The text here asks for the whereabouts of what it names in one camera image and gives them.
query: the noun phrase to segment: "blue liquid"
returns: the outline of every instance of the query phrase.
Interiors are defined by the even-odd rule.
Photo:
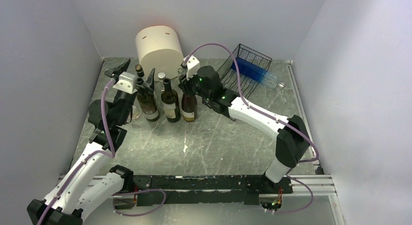
[[[268,88],[275,89],[279,80],[273,74],[266,72],[266,70],[262,67],[259,67],[251,62],[246,61],[240,57],[236,57],[236,61],[239,66],[239,73],[249,77],[259,83],[265,85]],[[236,70],[235,62],[232,63],[231,68]]]

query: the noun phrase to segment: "marble surface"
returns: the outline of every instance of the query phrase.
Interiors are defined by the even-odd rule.
[[[106,58],[98,78],[92,99],[99,99],[109,78],[103,75],[106,69],[120,65],[127,58]],[[201,66],[211,65],[217,70],[225,59],[201,59]],[[137,59],[132,59],[128,72],[135,73]],[[267,89],[258,85],[249,100],[269,111],[291,117],[299,114],[296,95],[284,61],[273,61],[270,69],[284,82],[283,89]],[[178,79],[172,80],[172,87],[177,87]],[[110,89],[106,100],[112,101],[115,90]],[[148,122],[143,116],[132,119],[130,124],[122,126],[127,135],[122,146],[116,152],[116,158],[110,160],[98,172],[106,175],[111,167],[120,164],[134,171],[135,174],[263,174],[275,158],[276,140],[251,125],[232,120],[215,113],[201,103],[198,97],[199,118],[195,122],[169,123],[160,110],[160,119]],[[87,122],[83,126],[79,142],[73,157],[74,164],[83,152],[94,126]],[[309,150],[303,158],[310,158]],[[314,174],[311,163],[299,164],[291,174]]]

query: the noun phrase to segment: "round lid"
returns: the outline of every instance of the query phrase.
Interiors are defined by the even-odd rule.
[[[161,72],[161,73],[157,74],[157,77],[159,78],[159,80],[163,80],[164,78],[166,78],[166,74]]]

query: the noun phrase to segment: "wine bottle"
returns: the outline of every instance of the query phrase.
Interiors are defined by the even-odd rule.
[[[172,123],[178,122],[181,118],[179,97],[177,96],[177,92],[172,89],[169,78],[164,78],[163,84],[165,91],[162,92],[162,104],[166,119]]]
[[[197,99],[196,96],[183,95],[182,97],[182,115],[183,119],[188,122],[197,119]]]
[[[137,79],[137,85],[143,85],[143,79]],[[160,118],[159,111],[157,110],[155,96],[153,93],[149,93],[143,88],[137,90],[137,101],[140,104],[140,108],[144,114],[144,117],[148,121],[157,121]]]

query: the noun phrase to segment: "wire rack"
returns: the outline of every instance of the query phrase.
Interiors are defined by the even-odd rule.
[[[243,59],[243,61],[249,64],[247,67],[245,64],[239,64],[240,71],[240,85],[245,98],[249,98],[250,94],[258,86],[258,81],[263,77],[264,73],[268,71],[272,59],[266,55],[261,54],[243,44],[239,44],[233,51],[233,55],[236,56],[237,61]],[[238,92],[238,84],[236,77],[236,68],[231,57],[228,57],[226,61],[218,69],[218,73],[221,82],[225,88]]]

